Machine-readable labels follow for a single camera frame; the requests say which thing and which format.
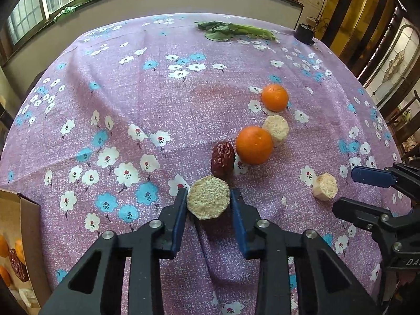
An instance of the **silver screw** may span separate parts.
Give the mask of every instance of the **silver screw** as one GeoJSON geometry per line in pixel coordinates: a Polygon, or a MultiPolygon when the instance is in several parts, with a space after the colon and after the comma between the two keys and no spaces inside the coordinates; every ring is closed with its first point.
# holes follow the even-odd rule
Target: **silver screw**
{"type": "Polygon", "coordinates": [[[104,239],[111,239],[112,237],[114,237],[113,231],[108,230],[102,233],[102,238],[104,239]]]}
{"type": "Polygon", "coordinates": [[[400,242],[398,242],[398,241],[396,241],[394,244],[393,244],[393,249],[395,250],[395,251],[400,251],[401,249],[402,249],[402,244],[400,243],[400,242]]]}
{"type": "Polygon", "coordinates": [[[149,223],[149,226],[150,226],[151,228],[158,228],[158,227],[161,227],[161,226],[162,226],[162,222],[161,222],[159,219],[155,219],[155,220],[152,220],[152,221],[149,223]]]}
{"type": "Polygon", "coordinates": [[[270,222],[266,219],[260,219],[257,221],[257,226],[261,228],[266,228],[270,226],[270,222]]]}
{"type": "Polygon", "coordinates": [[[308,237],[310,239],[314,239],[314,238],[318,237],[318,233],[316,233],[315,230],[306,230],[305,235],[306,235],[306,237],[308,237]]]}

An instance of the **orange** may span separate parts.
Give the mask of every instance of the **orange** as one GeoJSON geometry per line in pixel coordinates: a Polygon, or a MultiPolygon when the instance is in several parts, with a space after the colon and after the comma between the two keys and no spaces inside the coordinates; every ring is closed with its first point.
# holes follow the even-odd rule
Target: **orange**
{"type": "Polygon", "coordinates": [[[2,235],[0,235],[0,257],[7,257],[9,255],[9,246],[2,235]]]}
{"type": "Polygon", "coordinates": [[[260,165],[272,152],[272,138],[268,131],[251,126],[241,130],[236,140],[239,157],[249,165],[260,165]]]}
{"type": "Polygon", "coordinates": [[[16,241],[16,243],[15,243],[15,250],[16,250],[16,256],[18,256],[19,260],[22,263],[26,264],[25,263],[25,256],[24,256],[24,247],[23,247],[23,244],[22,244],[22,240],[21,239],[18,239],[16,241]]]}
{"type": "Polygon", "coordinates": [[[3,279],[3,281],[4,281],[4,283],[6,284],[7,287],[9,287],[12,284],[12,280],[10,279],[10,275],[3,265],[0,265],[0,277],[3,279]]]}
{"type": "Polygon", "coordinates": [[[268,110],[280,112],[287,107],[288,94],[282,86],[270,84],[262,89],[261,101],[268,110]]]}

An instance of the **green cloth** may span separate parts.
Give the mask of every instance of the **green cloth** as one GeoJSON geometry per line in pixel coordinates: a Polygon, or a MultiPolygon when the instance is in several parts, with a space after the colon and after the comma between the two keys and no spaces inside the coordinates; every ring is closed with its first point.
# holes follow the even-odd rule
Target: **green cloth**
{"type": "Polygon", "coordinates": [[[208,21],[198,23],[200,30],[205,30],[204,36],[212,41],[228,41],[235,35],[247,35],[250,38],[262,38],[275,40],[275,36],[269,30],[254,26],[237,25],[234,23],[222,23],[220,21],[208,21]]]}
{"type": "Polygon", "coordinates": [[[63,9],[60,13],[58,13],[58,15],[54,18],[54,22],[56,23],[56,22],[57,22],[57,19],[58,19],[58,18],[60,18],[60,17],[61,17],[61,16],[63,16],[63,15],[70,14],[70,13],[74,13],[74,12],[75,12],[75,10],[76,10],[76,8],[77,8],[77,7],[79,7],[79,6],[80,6],[79,4],[76,4],[76,5],[74,5],[74,6],[64,8],[64,9],[63,9]]]}

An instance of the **floral tablecloth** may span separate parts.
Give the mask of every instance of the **floral tablecloth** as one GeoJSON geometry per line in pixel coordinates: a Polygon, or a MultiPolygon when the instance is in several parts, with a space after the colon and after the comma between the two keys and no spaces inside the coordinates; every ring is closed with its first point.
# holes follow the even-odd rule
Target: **floral tablecloth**
{"type": "MultiPolygon", "coordinates": [[[[100,233],[137,229],[173,203],[179,187],[210,174],[218,141],[234,143],[243,127],[272,114],[259,101],[270,83],[289,93],[281,113],[289,136],[263,165],[248,167],[236,157],[234,183],[263,218],[298,233],[318,231],[371,292],[377,245],[368,232],[336,219],[311,185],[328,172],[337,179],[337,198],[408,213],[409,199],[396,190],[350,177],[355,165],[400,161],[384,120],[320,41],[304,45],[291,29],[218,14],[150,16],[82,34],[24,102],[7,138],[0,186],[41,204],[51,285],[100,233]],[[266,28],[277,41],[213,42],[195,24],[213,20],[266,28]]],[[[241,256],[229,211],[199,225],[187,220],[177,258],[161,262],[166,314],[253,314],[258,265],[241,256]]]]}

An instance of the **red date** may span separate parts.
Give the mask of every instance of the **red date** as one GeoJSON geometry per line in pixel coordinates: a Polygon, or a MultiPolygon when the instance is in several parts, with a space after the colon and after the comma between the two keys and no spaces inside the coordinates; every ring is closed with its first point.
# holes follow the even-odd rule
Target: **red date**
{"type": "Polygon", "coordinates": [[[28,270],[26,269],[26,265],[19,260],[15,249],[9,250],[9,260],[16,276],[22,282],[29,281],[28,270]]]}
{"type": "Polygon", "coordinates": [[[235,150],[229,142],[219,142],[211,155],[211,173],[213,176],[227,180],[232,176],[235,164],[235,150]]]}

